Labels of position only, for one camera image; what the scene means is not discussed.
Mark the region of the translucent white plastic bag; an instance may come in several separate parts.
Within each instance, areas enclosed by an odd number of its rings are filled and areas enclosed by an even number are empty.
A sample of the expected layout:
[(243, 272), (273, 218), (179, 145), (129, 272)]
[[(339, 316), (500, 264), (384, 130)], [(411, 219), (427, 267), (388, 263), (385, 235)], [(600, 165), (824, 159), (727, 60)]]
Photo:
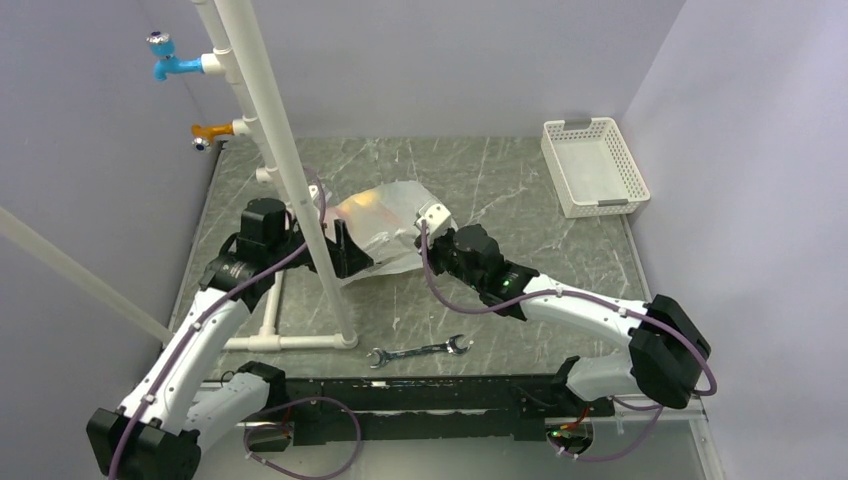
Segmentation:
[(334, 239), (332, 222), (344, 220), (355, 243), (375, 262), (373, 267), (340, 282), (346, 285), (420, 269), (422, 259), (415, 245), (420, 230), (415, 220), (419, 209), (429, 203), (443, 204), (420, 182), (397, 181), (351, 195), (328, 208), (328, 238)]

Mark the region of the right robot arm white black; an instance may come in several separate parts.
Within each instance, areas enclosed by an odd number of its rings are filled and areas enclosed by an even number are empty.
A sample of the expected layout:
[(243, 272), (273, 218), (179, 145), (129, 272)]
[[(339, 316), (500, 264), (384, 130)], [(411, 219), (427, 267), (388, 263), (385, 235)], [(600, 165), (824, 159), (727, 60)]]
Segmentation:
[(693, 397), (716, 392), (707, 365), (711, 347), (675, 299), (657, 294), (639, 302), (569, 286), (507, 260), (480, 225), (438, 231), (419, 221), (417, 228), (427, 284), (447, 308), (563, 325), (616, 347), (604, 357), (564, 361), (550, 391), (560, 413), (574, 415), (600, 398), (631, 394), (682, 409)]

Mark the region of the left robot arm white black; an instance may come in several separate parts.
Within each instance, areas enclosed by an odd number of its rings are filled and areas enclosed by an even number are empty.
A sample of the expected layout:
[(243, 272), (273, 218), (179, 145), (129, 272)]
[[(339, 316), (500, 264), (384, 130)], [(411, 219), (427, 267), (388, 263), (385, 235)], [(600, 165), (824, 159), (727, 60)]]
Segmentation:
[(227, 341), (273, 286), (276, 273), (316, 268), (299, 222), (277, 199), (250, 201), (240, 228), (206, 267), (192, 306), (151, 370), (86, 433), (109, 479), (190, 479), (201, 457), (237, 423), (272, 420), (295, 406), (283, 370), (249, 361), (216, 392), (195, 395)]

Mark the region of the silver open-end wrench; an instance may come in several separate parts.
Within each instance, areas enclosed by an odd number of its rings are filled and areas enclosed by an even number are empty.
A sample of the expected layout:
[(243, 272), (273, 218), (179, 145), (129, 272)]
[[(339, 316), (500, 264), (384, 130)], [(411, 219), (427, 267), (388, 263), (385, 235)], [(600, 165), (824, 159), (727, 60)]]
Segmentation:
[(398, 351), (373, 348), (367, 354), (367, 357), (370, 359), (369, 367), (371, 369), (380, 369), (392, 361), (440, 353), (461, 356), (466, 354), (474, 344), (473, 340), (465, 341), (464, 338), (464, 334), (458, 334), (451, 336), (448, 340), (441, 343)]

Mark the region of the white perforated plastic basket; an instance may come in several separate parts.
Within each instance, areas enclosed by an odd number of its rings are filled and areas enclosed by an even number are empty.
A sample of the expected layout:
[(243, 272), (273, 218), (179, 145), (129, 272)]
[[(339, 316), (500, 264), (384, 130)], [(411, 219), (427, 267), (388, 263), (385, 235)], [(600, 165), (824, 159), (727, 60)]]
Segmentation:
[(540, 141), (564, 215), (629, 215), (651, 199), (616, 121), (553, 120)]

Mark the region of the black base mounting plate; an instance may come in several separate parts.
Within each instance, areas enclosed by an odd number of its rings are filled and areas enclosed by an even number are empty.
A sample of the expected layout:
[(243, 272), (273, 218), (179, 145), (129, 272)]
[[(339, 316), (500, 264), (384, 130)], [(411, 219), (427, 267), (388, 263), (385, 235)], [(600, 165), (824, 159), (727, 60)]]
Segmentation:
[(554, 374), (387, 378), (291, 378), (296, 401), (274, 413), (253, 413), (255, 425), (280, 425), (296, 446), (365, 440), (509, 437), (542, 441), (549, 427), (610, 418), (609, 400), (581, 404)]

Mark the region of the orange plastic faucet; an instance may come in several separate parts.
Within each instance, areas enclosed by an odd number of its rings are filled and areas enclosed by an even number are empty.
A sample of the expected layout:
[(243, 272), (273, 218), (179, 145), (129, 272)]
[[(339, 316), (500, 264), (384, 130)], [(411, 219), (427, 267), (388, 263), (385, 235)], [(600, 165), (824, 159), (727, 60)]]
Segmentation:
[(218, 137), (233, 136), (236, 130), (232, 123), (221, 125), (199, 125), (191, 126), (193, 135), (192, 148), (197, 152), (206, 152), (210, 150)]

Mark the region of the blue plastic faucet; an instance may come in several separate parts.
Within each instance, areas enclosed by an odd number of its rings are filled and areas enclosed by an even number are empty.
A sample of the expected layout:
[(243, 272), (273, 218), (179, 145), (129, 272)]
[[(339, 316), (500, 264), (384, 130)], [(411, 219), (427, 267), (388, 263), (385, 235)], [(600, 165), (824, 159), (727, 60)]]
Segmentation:
[(170, 35), (163, 31), (152, 31), (146, 38), (151, 53), (156, 57), (153, 67), (153, 78), (163, 82), (169, 75), (204, 73), (200, 57), (190, 60), (180, 59)]

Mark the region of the aluminium rail frame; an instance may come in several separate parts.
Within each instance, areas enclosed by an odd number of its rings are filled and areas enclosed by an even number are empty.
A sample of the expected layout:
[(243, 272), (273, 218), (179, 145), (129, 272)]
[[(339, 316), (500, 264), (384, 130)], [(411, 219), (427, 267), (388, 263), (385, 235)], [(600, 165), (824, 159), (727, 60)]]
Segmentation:
[[(203, 389), (196, 394), (195, 399), (201, 401), (220, 387), (213, 390)], [(612, 417), (596, 418), (587, 425), (582, 424), (580, 420), (569, 423), (559, 422), (547, 429), (542, 441), (548, 442), (554, 451), (563, 457), (582, 462), (609, 462), (634, 452), (661, 421), (694, 419), (701, 413), (695, 404), (682, 409), (672, 409), (639, 397), (605, 398), (604, 400), (611, 401), (615, 409)], [(287, 446), (296, 446), (292, 435), (285, 432), (280, 425), (255, 425), (248, 422), (246, 418), (226, 434), (238, 426), (243, 426), (245, 429), (244, 447), (250, 460), (262, 462), (268, 452), (280, 451)], [(353, 443), (356, 452), (361, 452), (368, 441), (371, 440), (363, 439), (361, 430), (356, 430), (355, 438), (350, 442)], [(203, 453), (201, 461), (210, 455), (216, 443)]]

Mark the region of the white PVC pipe frame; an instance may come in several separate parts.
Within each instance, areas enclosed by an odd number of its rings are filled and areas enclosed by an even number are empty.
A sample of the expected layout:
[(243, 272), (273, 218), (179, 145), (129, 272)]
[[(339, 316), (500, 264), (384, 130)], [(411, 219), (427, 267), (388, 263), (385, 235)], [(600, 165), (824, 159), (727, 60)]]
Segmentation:
[(264, 168), (257, 171), (257, 178), (270, 181), (280, 198), (293, 208), (336, 322), (336, 332), (328, 335), (279, 333), (284, 273), (278, 271), (268, 291), (258, 333), (234, 337), (226, 348), (252, 352), (352, 349), (357, 346), (358, 337), (345, 312), (323, 222), (314, 205), (253, 5), (250, 1), (200, 0), (193, 4), (213, 46), (212, 52), (202, 57), (202, 63), (211, 68), (213, 75), (223, 76), (232, 88), (242, 110), (242, 119), (233, 128), (249, 135), (260, 149)]

